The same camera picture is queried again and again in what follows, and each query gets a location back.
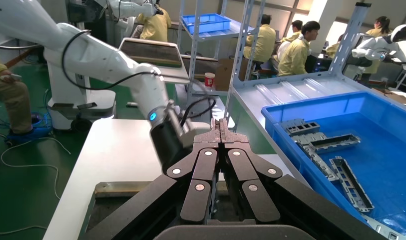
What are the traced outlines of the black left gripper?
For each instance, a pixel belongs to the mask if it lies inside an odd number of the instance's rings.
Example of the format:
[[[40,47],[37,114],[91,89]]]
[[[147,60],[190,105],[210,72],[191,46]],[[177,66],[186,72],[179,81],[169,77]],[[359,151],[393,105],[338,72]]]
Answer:
[[[164,174],[192,152],[191,146],[183,146],[170,121],[164,121],[153,127],[150,136]]]

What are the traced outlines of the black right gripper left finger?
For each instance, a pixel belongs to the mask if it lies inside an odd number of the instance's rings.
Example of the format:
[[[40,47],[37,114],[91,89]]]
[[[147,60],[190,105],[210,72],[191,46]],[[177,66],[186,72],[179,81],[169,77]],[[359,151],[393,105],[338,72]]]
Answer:
[[[218,174],[219,122],[211,120],[209,132],[196,136],[192,151],[167,170],[167,175],[186,190],[180,211],[185,225],[203,225],[210,214]]]

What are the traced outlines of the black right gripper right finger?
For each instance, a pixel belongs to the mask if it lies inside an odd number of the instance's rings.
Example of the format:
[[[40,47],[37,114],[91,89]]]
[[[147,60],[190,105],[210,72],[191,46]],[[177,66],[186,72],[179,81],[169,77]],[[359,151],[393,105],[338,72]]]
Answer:
[[[253,219],[258,224],[273,224],[280,219],[270,187],[283,176],[276,165],[255,154],[247,137],[228,130],[220,120],[221,172],[240,220]]]

